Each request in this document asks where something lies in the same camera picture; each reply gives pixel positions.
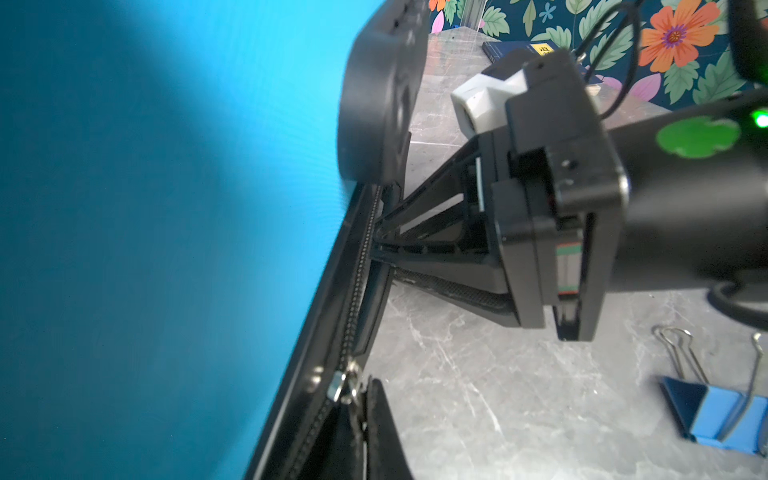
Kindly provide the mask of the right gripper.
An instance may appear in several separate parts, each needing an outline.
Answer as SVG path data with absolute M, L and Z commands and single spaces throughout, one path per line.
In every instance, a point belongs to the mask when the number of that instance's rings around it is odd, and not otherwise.
M 562 341 L 595 337 L 629 181 L 572 55 L 527 63 L 526 93 L 507 124 L 480 137 L 485 207 L 501 264 L 489 254 L 415 253 L 382 242 L 373 258 L 394 279 L 503 327 L 537 329 L 551 308 Z M 399 237 L 428 237 L 479 212 L 478 140 L 468 141 L 377 220 L 377 237 L 460 196 Z

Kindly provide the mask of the blue suitcase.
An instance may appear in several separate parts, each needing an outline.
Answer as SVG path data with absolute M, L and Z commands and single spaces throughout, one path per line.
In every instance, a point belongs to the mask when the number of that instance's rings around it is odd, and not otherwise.
M 246 479 L 425 1 L 1 5 L 1 475 Z

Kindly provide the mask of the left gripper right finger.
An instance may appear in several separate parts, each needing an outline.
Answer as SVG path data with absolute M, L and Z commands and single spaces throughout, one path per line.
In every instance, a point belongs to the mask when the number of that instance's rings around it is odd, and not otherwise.
M 367 479 L 413 480 L 383 383 L 370 378 L 366 390 Z

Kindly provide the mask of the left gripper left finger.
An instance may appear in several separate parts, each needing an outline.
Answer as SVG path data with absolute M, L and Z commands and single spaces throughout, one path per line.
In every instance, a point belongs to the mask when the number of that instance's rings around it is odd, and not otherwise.
M 323 425 L 300 479 L 353 480 L 366 477 L 364 438 L 350 407 L 335 408 Z

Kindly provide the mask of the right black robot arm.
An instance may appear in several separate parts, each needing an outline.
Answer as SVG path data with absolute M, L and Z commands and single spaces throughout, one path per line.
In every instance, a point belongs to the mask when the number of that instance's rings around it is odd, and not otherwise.
M 519 48 L 452 95 L 466 144 L 373 231 L 399 281 L 497 324 L 595 337 L 610 292 L 704 288 L 765 329 L 767 27 L 726 10 L 755 89 L 608 130 L 580 52 Z

